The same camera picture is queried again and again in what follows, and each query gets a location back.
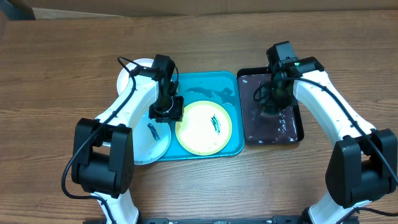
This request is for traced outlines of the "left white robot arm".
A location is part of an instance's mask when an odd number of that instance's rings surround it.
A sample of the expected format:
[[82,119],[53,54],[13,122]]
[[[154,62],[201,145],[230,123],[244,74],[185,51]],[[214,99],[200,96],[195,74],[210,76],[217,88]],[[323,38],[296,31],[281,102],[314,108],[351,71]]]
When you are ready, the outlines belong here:
[[129,187],[134,174],[133,131],[146,114],[156,123],[183,118],[184,99],[177,95],[175,62],[157,54],[150,65],[118,57],[127,85],[114,103],[95,119],[76,124],[73,155],[61,179],[72,199],[96,200],[102,223],[139,223]]

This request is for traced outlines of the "yellow plate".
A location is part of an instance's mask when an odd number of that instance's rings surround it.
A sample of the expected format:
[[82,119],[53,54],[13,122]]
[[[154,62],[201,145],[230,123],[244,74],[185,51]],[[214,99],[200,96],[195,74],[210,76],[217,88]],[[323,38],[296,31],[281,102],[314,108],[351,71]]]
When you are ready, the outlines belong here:
[[196,101],[184,108],[183,118],[175,124],[180,145],[198,156],[221,151],[232,136],[232,120],[228,112],[212,101]]

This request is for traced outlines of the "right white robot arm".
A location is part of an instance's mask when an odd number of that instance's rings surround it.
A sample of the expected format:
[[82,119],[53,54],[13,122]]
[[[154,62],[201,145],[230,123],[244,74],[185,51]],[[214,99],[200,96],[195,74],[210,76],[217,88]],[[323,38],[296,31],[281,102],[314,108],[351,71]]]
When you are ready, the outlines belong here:
[[302,212],[298,223],[357,223],[353,214],[360,211],[396,216],[368,204],[397,188],[397,136],[357,114],[315,57],[299,59],[288,41],[274,44],[266,54],[271,79],[261,83],[253,100],[269,115],[301,102],[333,146],[325,174],[327,191]]

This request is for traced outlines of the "green sponge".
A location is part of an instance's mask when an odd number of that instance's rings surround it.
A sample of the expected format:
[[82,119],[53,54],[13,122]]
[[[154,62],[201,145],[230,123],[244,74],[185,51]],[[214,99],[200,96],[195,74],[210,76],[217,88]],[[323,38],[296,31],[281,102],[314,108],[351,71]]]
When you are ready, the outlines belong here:
[[279,116],[279,111],[274,108],[264,107],[260,113],[260,116],[264,118],[276,118]]

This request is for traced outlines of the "pink white plate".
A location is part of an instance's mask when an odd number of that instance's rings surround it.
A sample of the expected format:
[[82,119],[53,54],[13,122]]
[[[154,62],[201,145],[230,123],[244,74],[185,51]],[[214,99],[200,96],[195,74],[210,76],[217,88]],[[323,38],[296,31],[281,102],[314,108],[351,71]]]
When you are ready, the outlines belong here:
[[[153,61],[154,60],[150,59],[150,58],[140,58],[140,59],[134,60],[134,62],[136,62],[139,65],[142,65],[144,67],[151,67],[153,64]],[[118,95],[120,95],[125,90],[128,82],[129,82],[129,74],[124,68],[122,68],[122,70],[120,71],[120,73],[118,75],[118,79],[116,82],[116,89],[117,89]]]

